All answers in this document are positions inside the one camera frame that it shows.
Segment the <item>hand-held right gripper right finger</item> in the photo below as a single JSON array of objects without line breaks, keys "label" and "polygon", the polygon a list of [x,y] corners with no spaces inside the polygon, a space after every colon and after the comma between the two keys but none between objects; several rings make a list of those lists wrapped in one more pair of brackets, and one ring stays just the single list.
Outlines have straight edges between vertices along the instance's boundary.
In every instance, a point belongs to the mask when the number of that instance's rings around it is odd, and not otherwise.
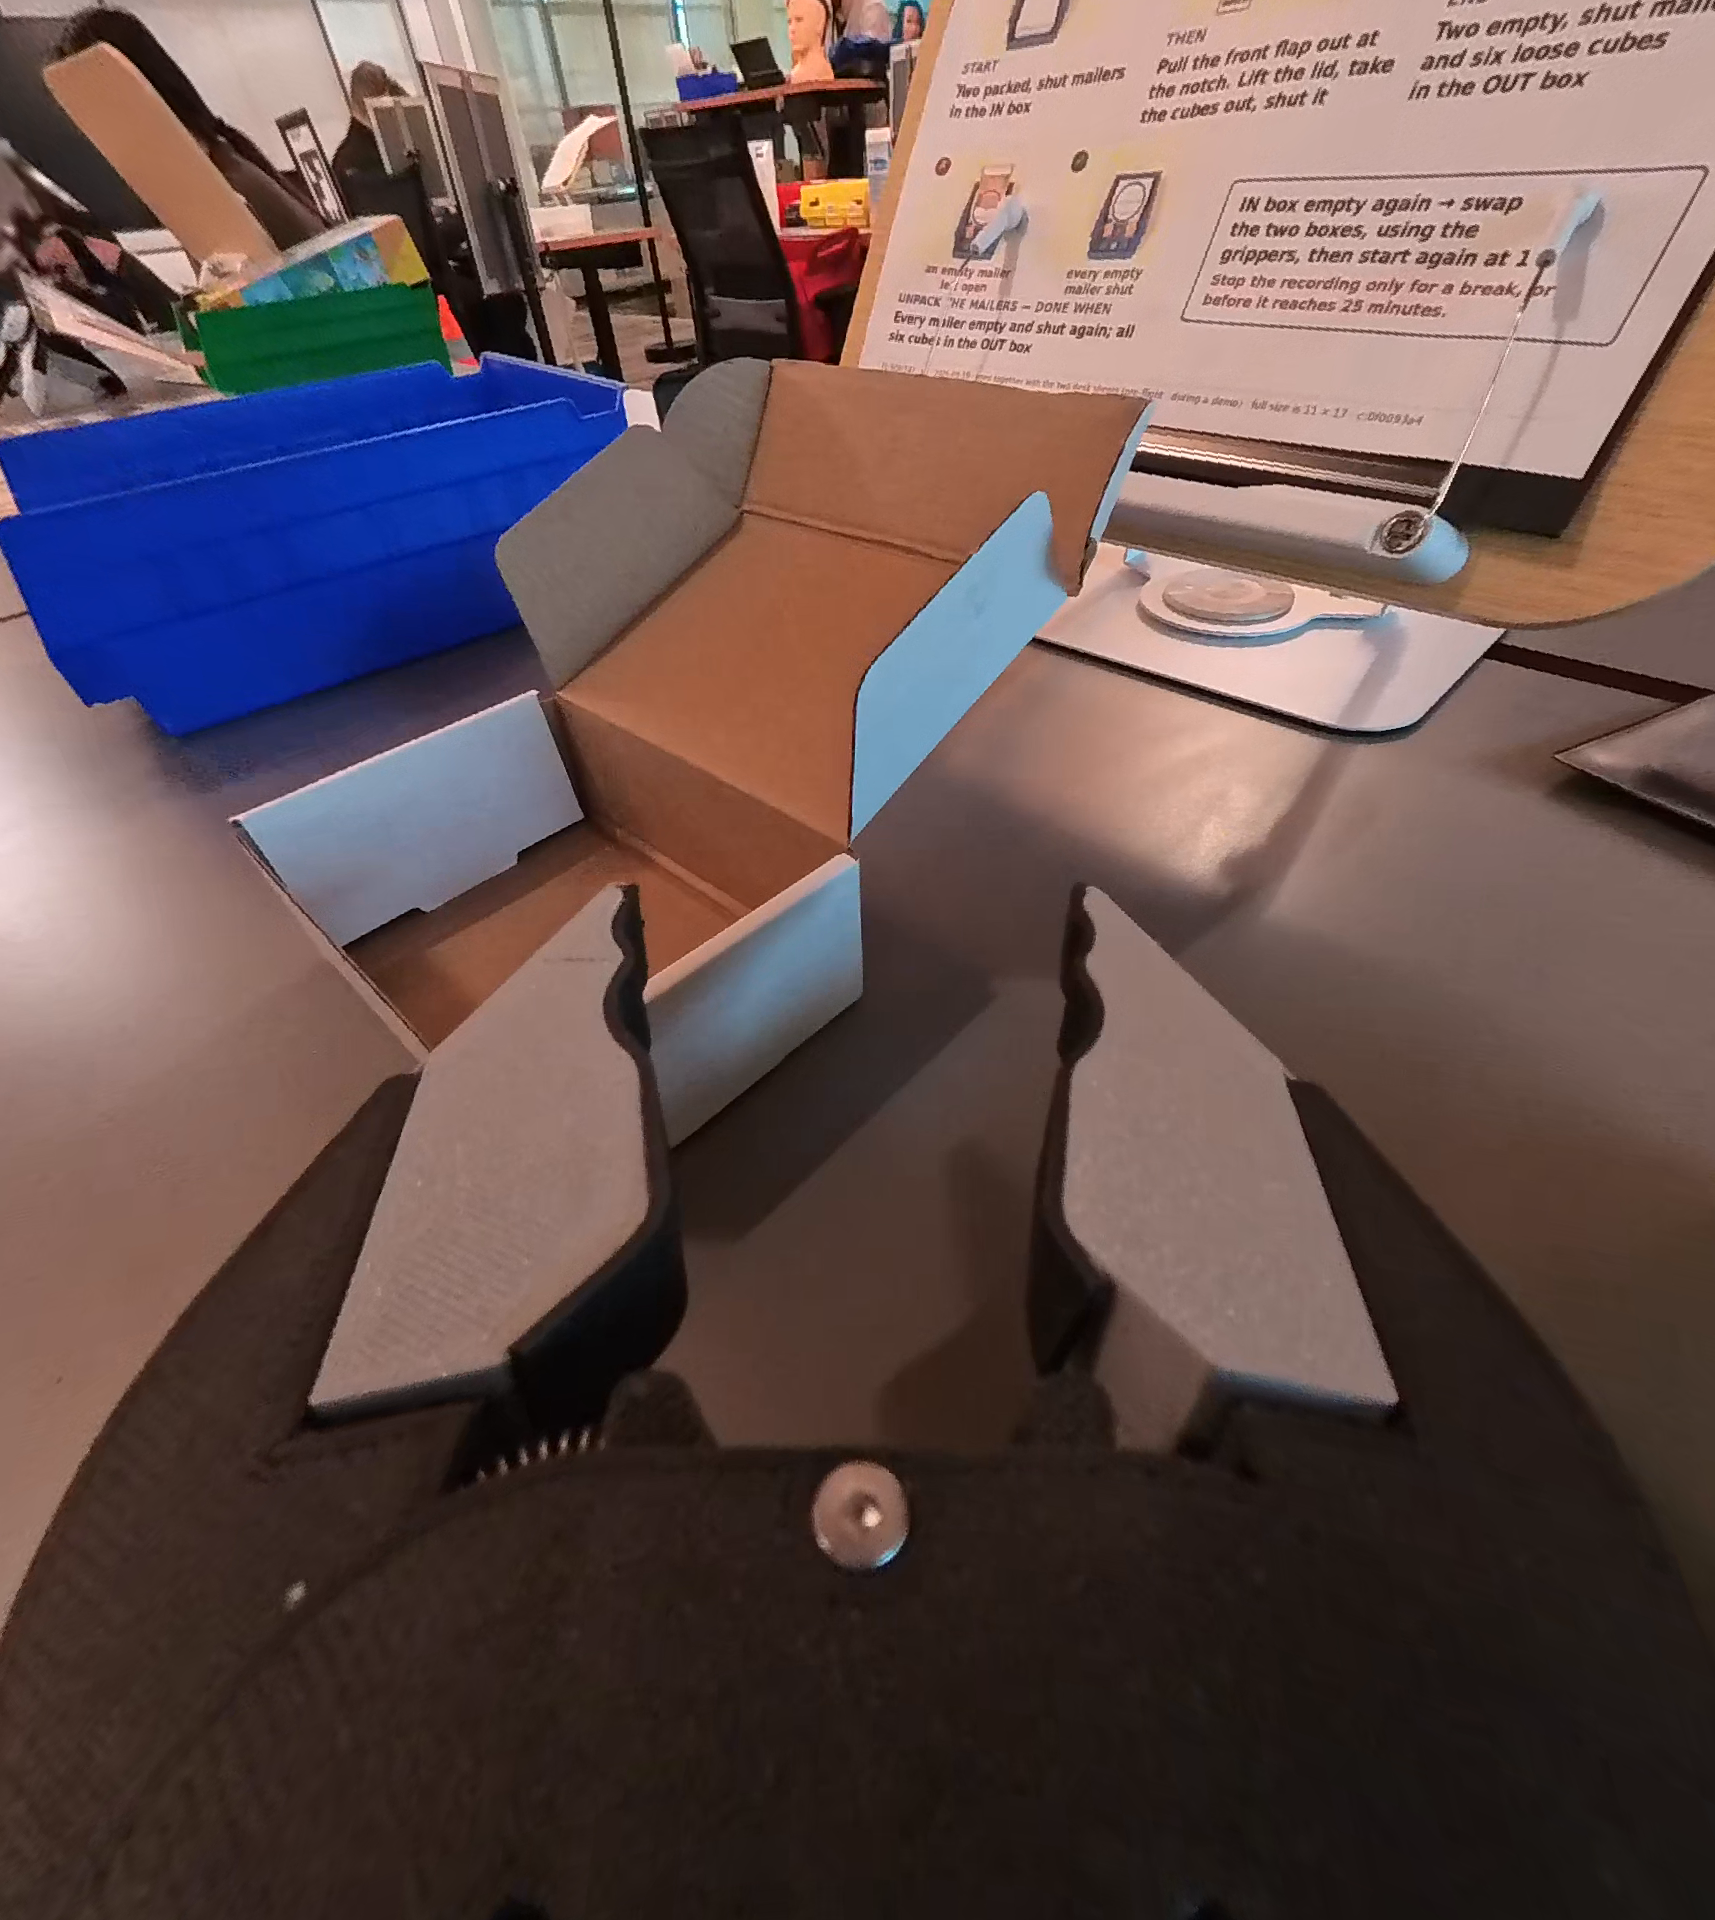
[{"label": "hand-held right gripper right finger", "polygon": [[1064,927],[1030,1350],[1135,1455],[1208,1453],[1245,1407],[1400,1405],[1293,1078],[1091,884]]}]

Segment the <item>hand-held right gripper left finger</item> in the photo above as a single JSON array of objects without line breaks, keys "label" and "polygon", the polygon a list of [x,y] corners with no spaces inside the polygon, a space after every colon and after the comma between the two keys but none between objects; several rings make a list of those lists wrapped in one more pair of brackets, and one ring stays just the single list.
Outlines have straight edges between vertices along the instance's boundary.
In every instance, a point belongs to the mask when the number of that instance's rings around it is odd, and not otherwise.
[{"label": "hand-held right gripper left finger", "polygon": [[688,1290],[635,884],[597,891],[420,1069],[317,1425],[469,1405],[498,1446],[601,1425]]}]

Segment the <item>white cardboard mailer box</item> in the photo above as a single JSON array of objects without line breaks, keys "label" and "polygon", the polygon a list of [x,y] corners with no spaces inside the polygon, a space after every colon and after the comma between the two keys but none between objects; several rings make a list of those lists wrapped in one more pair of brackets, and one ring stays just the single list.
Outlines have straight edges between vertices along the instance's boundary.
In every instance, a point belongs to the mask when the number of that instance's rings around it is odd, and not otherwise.
[{"label": "white cardboard mailer box", "polygon": [[1146,417],[707,367],[501,534],[540,689],[233,829],[418,1057],[635,888],[678,1144],[862,993],[852,844],[1082,586]]}]

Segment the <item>blue plastic bin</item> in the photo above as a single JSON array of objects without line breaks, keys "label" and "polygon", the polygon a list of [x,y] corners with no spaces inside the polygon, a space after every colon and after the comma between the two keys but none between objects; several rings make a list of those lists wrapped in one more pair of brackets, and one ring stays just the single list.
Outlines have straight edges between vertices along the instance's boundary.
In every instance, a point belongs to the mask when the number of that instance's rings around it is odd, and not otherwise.
[{"label": "blue plastic bin", "polygon": [[174,737],[517,623],[501,534],[625,389],[485,357],[0,439],[0,552],[56,674]]}]

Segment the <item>instruction sheet on stand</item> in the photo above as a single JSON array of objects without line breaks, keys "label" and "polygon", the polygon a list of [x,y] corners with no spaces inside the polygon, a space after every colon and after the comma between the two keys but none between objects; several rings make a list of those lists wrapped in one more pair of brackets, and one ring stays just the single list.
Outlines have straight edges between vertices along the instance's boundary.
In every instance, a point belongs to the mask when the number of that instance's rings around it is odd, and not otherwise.
[{"label": "instruction sheet on stand", "polygon": [[1405,731],[1501,632],[1715,564],[1715,261],[1572,481],[1171,432],[1143,400],[1084,584],[1034,641],[1285,720]]}]

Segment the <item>green plastic bin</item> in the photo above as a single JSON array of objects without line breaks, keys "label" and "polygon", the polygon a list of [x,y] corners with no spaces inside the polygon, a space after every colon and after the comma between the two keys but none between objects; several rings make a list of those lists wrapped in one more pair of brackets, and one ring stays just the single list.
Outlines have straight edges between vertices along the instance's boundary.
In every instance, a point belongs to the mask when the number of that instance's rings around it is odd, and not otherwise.
[{"label": "green plastic bin", "polygon": [[177,303],[177,337],[228,399],[411,365],[451,369],[427,283],[302,296],[267,305]]}]

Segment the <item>colourful printed carton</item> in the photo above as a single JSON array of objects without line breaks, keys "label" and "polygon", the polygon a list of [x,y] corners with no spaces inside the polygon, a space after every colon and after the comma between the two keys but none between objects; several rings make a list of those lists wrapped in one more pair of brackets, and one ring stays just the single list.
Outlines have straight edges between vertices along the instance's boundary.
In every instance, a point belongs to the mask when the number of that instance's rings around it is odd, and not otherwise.
[{"label": "colourful printed carton", "polygon": [[422,287],[432,269],[398,215],[347,221],[278,255],[246,261],[198,287],[198,312],[269,305],[382,287]]}]

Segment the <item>wooden-top desk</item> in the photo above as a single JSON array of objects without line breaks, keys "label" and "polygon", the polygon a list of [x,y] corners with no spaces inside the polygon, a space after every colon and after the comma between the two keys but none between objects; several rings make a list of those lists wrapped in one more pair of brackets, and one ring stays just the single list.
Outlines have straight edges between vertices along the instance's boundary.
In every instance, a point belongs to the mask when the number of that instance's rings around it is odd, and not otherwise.
[{"label": "wooden-top desk", "polygon": [[582,310],[594,346],[594,361],[588,367],[617,385],[625,385],[625,374],[617,337],[611,330],[601,272],[629,269],[636,265],[647,269],[647,293],[660,318],[660,347],[650,347],[650,353],[660,361],[674,361],[678,353],[670,330],[670,303],[660,272],[657,243],[660,233],[653,229],[604,229],[565,236],[536,236],[536,261],[546,269],[582,276]]}]

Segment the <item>black office chair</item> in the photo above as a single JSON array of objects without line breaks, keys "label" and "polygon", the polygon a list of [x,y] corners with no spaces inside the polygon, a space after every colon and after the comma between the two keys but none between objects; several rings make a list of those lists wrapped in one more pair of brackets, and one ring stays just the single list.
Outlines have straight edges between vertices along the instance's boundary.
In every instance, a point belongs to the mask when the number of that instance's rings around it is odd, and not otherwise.
[{"label": "black office chair", "polygon": [[796,282],[742,129],[700,115],[639,138],[685,261],[697,358],[799,358]]}]

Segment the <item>printed instruction sheet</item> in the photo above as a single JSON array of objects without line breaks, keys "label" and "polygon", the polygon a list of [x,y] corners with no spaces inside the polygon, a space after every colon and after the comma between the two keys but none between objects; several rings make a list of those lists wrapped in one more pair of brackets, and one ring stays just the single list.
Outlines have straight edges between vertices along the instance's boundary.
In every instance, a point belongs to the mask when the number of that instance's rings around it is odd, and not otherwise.
[{"label": "printed instruction sheet", "polygon": [[1715,261],[1715,2],[954,2],[856,358],[1576,481]]}]

